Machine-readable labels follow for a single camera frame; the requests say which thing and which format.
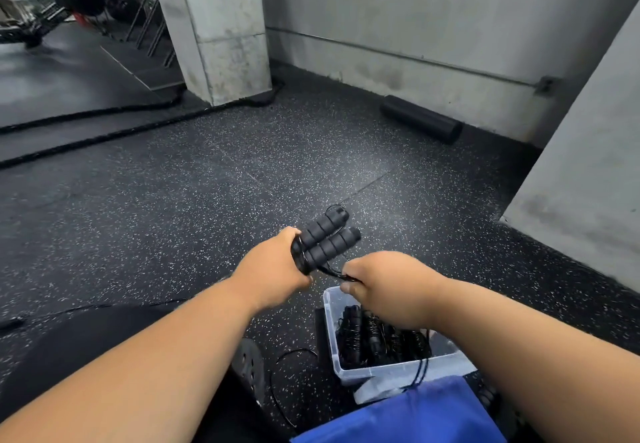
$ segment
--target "forearm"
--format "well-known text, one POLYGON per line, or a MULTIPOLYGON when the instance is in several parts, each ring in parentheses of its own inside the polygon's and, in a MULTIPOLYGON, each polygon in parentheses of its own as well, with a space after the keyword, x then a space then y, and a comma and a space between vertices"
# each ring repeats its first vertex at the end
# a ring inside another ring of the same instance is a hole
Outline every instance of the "forearm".
POLYGON ((191 441, 256 310, 233 281, 57 384, 6 420, 0 440, 191 441))
POLYGON ((447 283, 437 330, 552 441, 640 434, 640 357, 500 294, 447 283))

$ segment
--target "person's right arm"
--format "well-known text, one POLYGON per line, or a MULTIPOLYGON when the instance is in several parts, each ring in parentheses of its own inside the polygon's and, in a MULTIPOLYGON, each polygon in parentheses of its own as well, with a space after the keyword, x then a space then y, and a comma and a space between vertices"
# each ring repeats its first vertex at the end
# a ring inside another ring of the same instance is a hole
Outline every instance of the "person's right arm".
POLYGON ((449 337, 526 416, 560 442, 640 439, 640 357, 402 253, 349 261, 342 290, 400 328, 449 337))

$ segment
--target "hand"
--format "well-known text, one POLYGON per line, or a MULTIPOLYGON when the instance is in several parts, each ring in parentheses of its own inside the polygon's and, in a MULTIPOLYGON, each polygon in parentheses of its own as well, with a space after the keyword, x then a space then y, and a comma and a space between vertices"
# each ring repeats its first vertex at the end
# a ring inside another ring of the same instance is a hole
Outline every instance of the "hand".
POLYGON ((297 234, 298 229, 285 227, 277 236, 261 242, 244 256, 229 279, 253 302, 255 311, 276 307, 293 292, 309 287, 311 277, 300 273, 291 256, 297 234))
POLYGON ((348 261, 342 272, 361 283, 340 289, 382 320, 398 328, 438 329, 439 298, 451 281, 416 258, 380 251, 348 261))

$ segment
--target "person's right hand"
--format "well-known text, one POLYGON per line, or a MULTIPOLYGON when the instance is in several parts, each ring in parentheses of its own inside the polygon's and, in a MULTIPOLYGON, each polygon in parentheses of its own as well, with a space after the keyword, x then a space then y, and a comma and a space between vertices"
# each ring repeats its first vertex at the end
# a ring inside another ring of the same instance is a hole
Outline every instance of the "person's right hand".
POLYGON ((348 261, 342 272, 362 283, 345 282, 340 289, 387 323, 438 329, 442 290, 452 280, 416 258, 380 251, 348 261))

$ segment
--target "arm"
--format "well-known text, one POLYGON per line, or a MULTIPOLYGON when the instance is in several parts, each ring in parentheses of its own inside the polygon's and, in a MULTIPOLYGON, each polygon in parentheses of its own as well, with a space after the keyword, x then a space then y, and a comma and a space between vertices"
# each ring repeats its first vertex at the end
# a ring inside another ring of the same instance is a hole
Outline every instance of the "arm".
POLYGON ((343 270, 384 320, 452 339, 544 438, 636 441, 640 357, 491 290, 448 279, 402 253, 379 252, 343 270))
POLYGON ((23 407, 0 441, 190 442, 251 318, 308 286, 291 257, 297 232, 23 407))

